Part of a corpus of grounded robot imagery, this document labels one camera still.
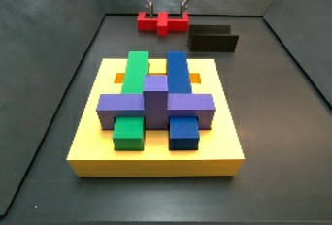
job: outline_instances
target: yellow base block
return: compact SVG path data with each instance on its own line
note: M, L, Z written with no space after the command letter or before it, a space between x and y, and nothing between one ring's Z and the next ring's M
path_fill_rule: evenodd
M105 59L81 118L67 162L82 177L235 176L244 161L229 105L213 59L191 59L189 71L201 83L193 93L212 93L216 114L212 130L200 131L197 151L171 151L169 132L145 132L145 151L116 151L113 131L104 131L97 114L101 94L121 93L117 74L126 71L126 59ZM167 73L167 60L150 59L149 71Z

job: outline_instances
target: gray floor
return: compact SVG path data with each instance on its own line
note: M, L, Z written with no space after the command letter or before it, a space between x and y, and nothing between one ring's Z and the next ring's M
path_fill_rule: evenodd
M69 89L5 224L101 221L332 222L332 115L262 18L201 17L240 35L216 58L247 161L235 178L79 178L65 158L104 57L187 50L188 35L138 33L108 16Z

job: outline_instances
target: long blue block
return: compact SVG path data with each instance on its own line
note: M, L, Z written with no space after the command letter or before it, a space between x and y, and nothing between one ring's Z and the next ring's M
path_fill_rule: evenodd
M104 94L98 115L105 130L114 129L116 117L145 117L144 94Z
M199 117L200 129L212 129L216 106L212 94L171 94L169 116Z
M184 51L169 51L167 57L171 93L192 93L188 54Z
M171 150L199 150L200 131L197 117L171 117Z
M169 126L168 76L145 76L145 128L167 130Z

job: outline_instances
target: toy block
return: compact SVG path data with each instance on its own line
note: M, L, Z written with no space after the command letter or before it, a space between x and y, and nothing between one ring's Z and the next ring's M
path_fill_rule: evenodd
M197 117L171 117L169 149L199 150L199 142Z
M148 73L148 51L130 51L122 93L144 93L144 81Z
M169 35L169 14L168 12L158 13L158 23L157 23L157 35L168 36Z
M215 102L211 94L171 94L169 116L199 117L200 129L212 129Z
M188 54L185 51L168 52L168 75L171 93L192 93Z
M169 32L187 32L189 29L189 15L184 13L183 18L169 18L168 12L160 12L158 18L146 17L146 12L138 15L138 30L157 31L158 36L167 36Z
M145 116L144 94L102 94L97 111L104 130L113 130L116 117Z
M239 35L231 34L229 25L192 25L188 33L191 51L235 52Z
M117 117L113 141L114 150L145 150L145 118Z
M145 128L168 129L168 76L145 77Z

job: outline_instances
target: dark green block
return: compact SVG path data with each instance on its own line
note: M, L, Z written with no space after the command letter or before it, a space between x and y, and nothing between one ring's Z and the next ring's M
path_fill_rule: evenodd
M116 150L145 150L145 118L117 117L113 141Z
M148 51L130 51L122 93L144 93L148 74Z

